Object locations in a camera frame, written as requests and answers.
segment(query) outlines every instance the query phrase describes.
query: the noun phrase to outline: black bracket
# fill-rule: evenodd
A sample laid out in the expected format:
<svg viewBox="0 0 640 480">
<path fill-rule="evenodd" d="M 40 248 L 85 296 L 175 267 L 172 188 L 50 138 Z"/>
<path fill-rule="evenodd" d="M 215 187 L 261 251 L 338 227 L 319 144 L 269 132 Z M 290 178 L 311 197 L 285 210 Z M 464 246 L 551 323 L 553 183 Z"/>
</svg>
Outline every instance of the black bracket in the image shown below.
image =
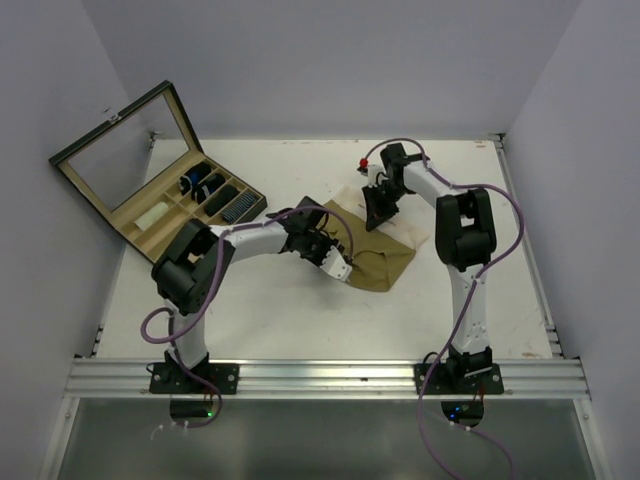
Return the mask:
<svg viewBox="0 0 640 480">
<path fill-rule="evenodd" d="M 422 382 L 427 374 L 430 363 L 417 363 L 413 366 L 413 381 L 416 393 L 420 393 Z M 501 395 L 504 393 L 500 367 L 494 363 L 491 370 L 469 375 L 468 377 L 453 378 L 445 363 L 438 363 L 429 379 L 425 395 Z"/>
<path fill-rule="evenodd" d="M 185 375 L 180 366 L 165 352 L 165 361 L 147 366 L 151 373 L 149 393 L 189 395 L 205 393 L 205 387 Z M 209 357 L 191 369 L 194 375 L 213 383 L 223 395 L 235 395 L 240 366 L 237 363 L 209 363 Z"/>
</svg>

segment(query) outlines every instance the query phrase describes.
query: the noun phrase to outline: box lid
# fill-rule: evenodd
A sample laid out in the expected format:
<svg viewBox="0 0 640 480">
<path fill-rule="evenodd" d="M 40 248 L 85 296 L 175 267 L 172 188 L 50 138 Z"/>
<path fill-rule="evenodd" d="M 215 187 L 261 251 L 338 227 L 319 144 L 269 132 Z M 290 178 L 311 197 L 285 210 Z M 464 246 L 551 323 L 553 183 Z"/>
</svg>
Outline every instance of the box lid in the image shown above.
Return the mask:
<svg viewBox="0 0 640 480">
<path fill-rule="evenodd" d="M 175 87 L 169 81 L 140 97 L 49 159 L 116 228 L 141 189 L 153 191 L 162 177 L 177 176 L 203 150 Z M 171 140 L 171 152 L 149 165 L 155 139 Z"/>
</svg>

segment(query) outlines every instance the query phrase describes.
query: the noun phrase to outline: glass panel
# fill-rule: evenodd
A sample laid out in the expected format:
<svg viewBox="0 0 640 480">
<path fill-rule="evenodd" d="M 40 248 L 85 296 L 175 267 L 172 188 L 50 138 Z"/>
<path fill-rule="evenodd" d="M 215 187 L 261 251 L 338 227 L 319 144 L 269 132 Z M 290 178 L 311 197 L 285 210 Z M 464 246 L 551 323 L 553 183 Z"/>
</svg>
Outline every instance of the glass panel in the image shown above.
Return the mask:
<svg viewBox="0 0 640 480">
<path fill-rule="evenodd" d="M 450 428 L 439 402 L 425 407 L 434 447 L 460 476 L 507 478 L 499 450 Z M 415 409 L 413 401 L 229 400 L 219 420 L 185 435 L 171 428 L 166 400 L 82 400 L 59 478 L 449 479 L 422 445 Z M 507 446 L 516 478 L 595 478 L 570 400 L 485 399 L 478 428 Z"/>
<path fill-rule="evenodd" d="M 173 139 L 172 148 L 149 168 L 149 137 Z M 189 151 L 164 96 L 124 120 L 69 164 L 111 211 Z"/>
</svg>

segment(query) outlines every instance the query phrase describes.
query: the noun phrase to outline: khaki cloth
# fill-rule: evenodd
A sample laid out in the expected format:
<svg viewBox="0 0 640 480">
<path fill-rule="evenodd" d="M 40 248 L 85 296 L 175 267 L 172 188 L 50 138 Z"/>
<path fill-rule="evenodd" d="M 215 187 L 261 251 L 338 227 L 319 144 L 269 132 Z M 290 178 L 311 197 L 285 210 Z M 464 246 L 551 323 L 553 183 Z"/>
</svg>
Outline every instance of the khaki cloth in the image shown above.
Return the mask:
<svg viewBox="0 0 640 480">
<path fill-rule="evenodd" d="M 349 190 L 346 193 L 347 196 L 357 196 L 357 191 L 353 192 Z M 343 189 L 335 198 L 344 199 L 344 197 L 345 191 Z M 362 218 L 345 210 L 333 200 L 327 202 L 324 206 L 341 215 L 353 233 L 353 271 L 347 282 L 355 288 L 372 292 L 388 292 L 400 275 L 402 275 L 405 268 L 407 268 L 409 262 L 413 260 L 416 249 L 419 248 L 428 237 L 428 234 L 412 226 L 404 227 L 405 229 L 408 228 L 408 230 L 401 232 L 399 235 L 400 238 L 403 236 L 407 237 L 406 232 L 409 231 L 411 233 L 409 236 L 413 239 L 416 237 L 416 231 L 419 232 L 417 235 L 420 237 L 419 241 L 413 242 L 416 247 L 416 249 L 414 249 L 382 233 L 378 229 L 367 232 L 365 222 Z M 395 225 L 392 223 L 386 228 L 394 227 Z M 337 238 L 340 243 L 344 245 L 345 253 L 348 253 L 349 237 L 342 223 L 335 217 L 330 216 L 325 230 L 331 237 Z"/>
</svg>

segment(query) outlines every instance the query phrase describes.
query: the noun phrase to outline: cable connector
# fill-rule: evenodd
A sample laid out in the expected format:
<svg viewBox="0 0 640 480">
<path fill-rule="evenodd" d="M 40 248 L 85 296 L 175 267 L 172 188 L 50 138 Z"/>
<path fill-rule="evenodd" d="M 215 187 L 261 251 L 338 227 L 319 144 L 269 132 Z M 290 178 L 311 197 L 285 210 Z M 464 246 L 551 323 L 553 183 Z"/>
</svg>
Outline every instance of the cable connector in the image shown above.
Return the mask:
<svg viewBox="0 0 640 480">
<path fill-rule="evenodd" d="M 360 162 L 358 163 L 358 171 L 362 174 L 362 175 L 367 175 L 368 171 L 369 171 L 369 160 L 367 160 L 366 158 L 361 158 Z"/>
</svg>

